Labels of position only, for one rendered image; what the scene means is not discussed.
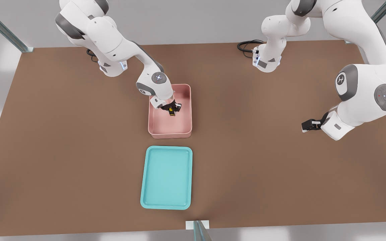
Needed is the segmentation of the pink rectangular box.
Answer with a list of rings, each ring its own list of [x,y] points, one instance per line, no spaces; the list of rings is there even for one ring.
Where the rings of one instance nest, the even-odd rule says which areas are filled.
[[[192,132],[191,88],[188,84],[173,84],[174,97],[181,104],[175,116],[154,109],[149,104],[148,132],[155,139],[188,138]]]

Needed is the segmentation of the pale blue-green tray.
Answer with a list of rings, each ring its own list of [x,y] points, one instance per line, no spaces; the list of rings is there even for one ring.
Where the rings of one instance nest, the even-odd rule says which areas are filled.
[[[145,209],[186,210],[191,204],[193,151],[150,146],[146,150],[140,204]]]

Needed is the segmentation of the silver frame post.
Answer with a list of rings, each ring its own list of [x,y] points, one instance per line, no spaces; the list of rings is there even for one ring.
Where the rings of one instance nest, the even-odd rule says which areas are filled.
[[[10,29],[8,29],[0,21],[0,34],[2,34],[12,45],[14,45],[21,53],[32,53],[34,48],[28,47],[23,43]]]
[[[193,230],[194,241],[212,241],[208,233],[209,221],[186,221],[185,227],[186,230]]]
[[[377,25],[377,23],[386,15],[386,0],[383,4],[371,15],[371,20]]]

